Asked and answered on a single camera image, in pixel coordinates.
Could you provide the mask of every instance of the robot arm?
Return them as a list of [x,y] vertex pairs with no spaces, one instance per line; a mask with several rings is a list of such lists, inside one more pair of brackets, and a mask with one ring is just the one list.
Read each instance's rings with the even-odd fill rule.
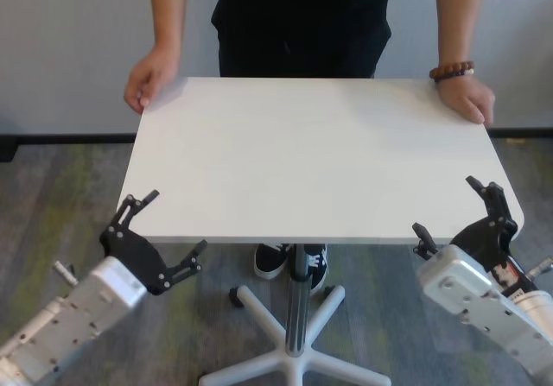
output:
[[551,269],[550,258],[526,274],[509,243],[517,225],[503,189],[467,181],[486,203],[488,215],[438,250],[429,232],[414,224],[421,239],[415,253],[427,262],[419,269],[423,292],[462,324],[495,341],[526,370],[537,386],[553,386],[553,299],[533,280]]
[[201,271],[202,241],[176,266],[167,267],[157,250],[129,230],[133,216],[159,193],[144,200],[128,196],[100,237],[106,258],[82,282],[59,263],[71,285],[0,348],[0,386],[30,386],[54,380],[82,349],[115,326],[147,292],[162,294]]

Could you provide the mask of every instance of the white table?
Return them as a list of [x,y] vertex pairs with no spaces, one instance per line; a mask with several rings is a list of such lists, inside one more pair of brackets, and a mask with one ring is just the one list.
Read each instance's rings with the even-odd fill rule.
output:
[[121,197],[161,195],[153,242],[446,243],[483,218],[465,182],[520,205],[484,127],[425,80],[184,79],[145,111]]

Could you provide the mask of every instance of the shoe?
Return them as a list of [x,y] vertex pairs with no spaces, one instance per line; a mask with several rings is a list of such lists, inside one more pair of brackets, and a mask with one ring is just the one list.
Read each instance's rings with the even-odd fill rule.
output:
[[253,270],[265,280],[275,278],[283,272],[288,260],[289,244],[260,244],[253,256]]
[[309,256],[309,267],[311,268],[311,294],[319,291],[325,283],[328,274],[327,246],[322,247],[321,253]]

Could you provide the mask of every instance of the floor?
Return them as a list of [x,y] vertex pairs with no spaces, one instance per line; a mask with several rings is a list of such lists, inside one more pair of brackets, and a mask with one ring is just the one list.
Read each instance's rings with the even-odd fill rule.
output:
[[[496,140],[495,147],[525,213],[512,245],[530,267],[553,253],[553,141]],[[21,147],[0,164],[0,344],[67,288],[51,271],[71,263],[85,275],[102,258],[98,236],[122,186],[130,145]],[[168,262],[186,247],[163,246]],[[286,279],[259,281],[253,246],[210,247],[201,275],[169,294],[149,297],[69,367],[59,385],[194,385],[198,375],[268,351],[268,339],[228,288],[247,284],[282,322]],[[421,295],[409,247],[329,250],[328,284],[346,300],[315,348],[389,375],[395,386],[530,386],[522,369],[470,326]],[[539,280],[553,291],[553,273]],[[313,299],[320,303],[321,297]],[[317,375],[306,384],[341,385]],[[279,385],[271,375],[247,385]]]

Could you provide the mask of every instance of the person's left hand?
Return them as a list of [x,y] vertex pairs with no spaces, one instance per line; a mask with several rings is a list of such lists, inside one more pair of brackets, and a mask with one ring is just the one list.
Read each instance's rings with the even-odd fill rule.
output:
[[495,95],[472,75],[443,79],[437,84],[443,103],[476,124],[493,123]]

